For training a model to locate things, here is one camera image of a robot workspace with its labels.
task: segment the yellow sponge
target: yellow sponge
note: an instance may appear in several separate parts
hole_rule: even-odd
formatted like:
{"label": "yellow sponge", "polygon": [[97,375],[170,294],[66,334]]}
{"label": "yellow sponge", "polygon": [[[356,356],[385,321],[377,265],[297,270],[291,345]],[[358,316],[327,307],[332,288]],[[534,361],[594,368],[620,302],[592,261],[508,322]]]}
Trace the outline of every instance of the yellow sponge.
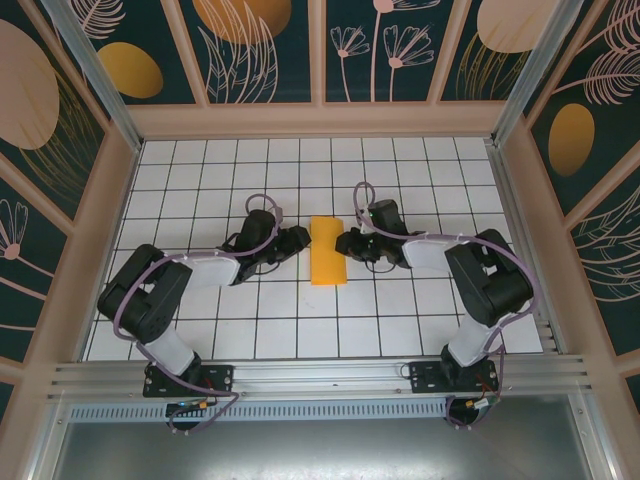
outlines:
{"label": "yellow sponge", "polygon": [[311,217],[311,285],[347,283],[347,260],[336,252],[336,239],[344,232],[339,218]]}

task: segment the floral wallpaper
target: floral wallpaper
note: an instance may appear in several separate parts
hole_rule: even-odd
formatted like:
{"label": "floral wallpaper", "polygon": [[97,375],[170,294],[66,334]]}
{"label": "floral wallpaper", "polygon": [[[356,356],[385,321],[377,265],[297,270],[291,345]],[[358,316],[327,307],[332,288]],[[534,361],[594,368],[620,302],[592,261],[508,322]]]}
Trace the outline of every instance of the floral wallpaper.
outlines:
{"label": "floral wallpaper", "polygon": [[326,101],[425,101],[451,2],[327,2]]}
{"label": "floral wallpaper", "polygon": [[24,360],[66,241],[0,179],[0,357]]}

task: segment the purple cable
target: purple cable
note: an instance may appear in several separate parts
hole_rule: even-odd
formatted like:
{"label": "purple cable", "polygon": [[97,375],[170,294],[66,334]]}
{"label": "purple cable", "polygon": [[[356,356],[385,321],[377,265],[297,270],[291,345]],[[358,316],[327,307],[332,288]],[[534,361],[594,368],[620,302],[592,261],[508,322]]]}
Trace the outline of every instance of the purple cable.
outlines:
{"label": "purple cable", "polygon": [[523,312],[516,313],[512,317],[509,317],[506,320],[503,320],[502,323],[500,323],[498,328],[496,328],[492,332],[492,334],[489,336],[489,339],[487,340],[487,343],[484,346],[485,353],[489,353],[489,348],[491,348],[493,341],[500,334],[500,332],[504,327],[506,327],[507,325],[510,325],[511,323],[517,320],[520,320],[523,317],[526,317],[531,312],[533,312],[535,308],[538,306],[540,292],[541,292],[540,283],[538,282],[538,279],[533,274],[533,272],[529,269],[529,267],[527,267],[527,265],[525,265],[524,262],[520,260],[518,257],[516,257],[514,254],[512,254],[508,250],[505,250],[500,245],[496,245],[495,243],[488,242],[487,240],[483,240],[481,238],[471,237],[467,235],[447,235],[447,234],[441,234],[441,233],[422,233],[419,235],[396,235],[395,233],[385,232],[384,230],[381,230],[378,227],[376,227],[371,222],[371,220],[369,220],[360,211],[360,206],[358,205],[358,190],[360,190],[362,187],[365,187],[371,190],[371,201],[369,202],[369,205],[371,205],[375,201],[376,192],[375,192],[375,189],[373,188],[373,185],[371,185],[368,182],[359,182],[353,189],[353,206],[355,207],[356,216],[358,217],[358,219],[374,232],[377,232],[380,235],[384,235],[389,238],[394,238],[396,240],[417,240],[419,238],[424,238],[427,240],[445,240],[445,241],[454,241],[458,243],[465,243],[465,242],[477,243],[484,247],[495,250],[501,255],[507,257],[509,260],[515,263],[516,266],[527,277],[527,280],[529,280],[529,283],[531,284],[531,287],[533,289],[533,298],[531,299],[531,303],[529,304],[529,307]]}
{"label": "purple cable", "polygon": [[[166,257],[164,257],[164,258],[158,260],[157,262],[151,264],[142,273],[142,275],[140,275],[138,277],[138,279],[135,282],[133,282],[133,285],[131,286],[131,288],[125,294],[124,298],[122,299],[122,302],[120,303],[120,306],[118,307],[118,310],[116,310],[116,315],[113,318],[113,333],[114,333],[114,335],[116,337],[122,339],[122,340],[128,340],[128,341],[131,341],[131,342],[136,342],[136,346],[138,347],[138,350],[140,350],[142,352],[142,354],[149,359],[150,362],[154,363],[162,373],[164,373],[167,377],[169,377],[171,380],[173,380],[177,384],[182,385],[183,387],[188,388],[190,390],[193,390],[193,391],[196,391],[196,392],[200,392],[200,393],[204,393],[204,394],[206,394],[208,396],[234,397],[229,403],[227,403],[227,405],[225,405],[218,413],[216,413],[209,420],[207,420],[206,422],[202,422],[202,423],[198,424],[196,427],[192,428],[191,429],[192,433],[195,433],[198,430],[202,430],[203,428],[206,428],[207,426],[211,425],[218,417],[220,417],[220,415],[223,415],[224,412],[226,412],[227,409],[229,407],[231,407],[231,405],[233,405],[235,402],[238,401],[239,395],[237,393],[235,393],[235,392],[226,392],[226,391],[223,391],[223,390],[213,390],[213,389],[198,387],[196,385],[192,385],[192,384],[190,384],[188,382],[185,382],[181,378],[179,378],[176,375],[174,375],[173,373],[169,372],[134,337],[121,333],[120,332],[120,321],[122,320],[122,314],[124,313],[125,308],[127,308],[127,305],[129,303],[129,301],[131,301],[131,298],[133,297],[133,295],[137,291],[138,287],[140,287],[140,285],[142,285],[144,283],[144,281],[147,278],[149,278],[149,276],[153,272],[155,272],[158,268],[160,268],[165,263],[171,262],[173,260],[178,260],[178,259],[186,260],[187,258],[208,258],[208,257],[211,257],[211,258],[215,258],[215,257],[236,258],[236,257],[247,257],[247,256],[253,255],[253,254],[259,252],[260,250],[262,250],[263,248],[267,247],[273,241],[273,239],[278,235],[278,230],[280,228],[280,225],[282,224],[282,208],[280,208],[278,206],[278,204],[275,202],[275,200],[273,200],[273,198],[271,198],[270,196],[264,195],[262,193],[255,193],[255,194],[251,195],[249,198],[247,198],[247,201],[245,202],[245,210],[247,211],[247,213],[249,213],[249,202],[251,202],[251,200],[253,200],[254,198],[258,198],[258,197],[262,197],[265,200],[267,200],[269,203],[271,203],[271,205],[272,205],[272,207],[273,207],[273,209],[275,211],[275,217],[276,217],[276,223],[275,223],[275,225],[273,227],[273,230],[271,231],[271,234],[269,235],[269,237],[262,244],[258,245],[256,248],[253,248],[253,249],[248,250],[246,252],[220,252],[220,251],[216,251],[214,253],[211,253],[211,252],[193,252],[193,253],[179,253],[179,254],[175,254],[175,255],[167,255]],[[169,424],[173,428],[173,420],[172,419],[170,419]]]}

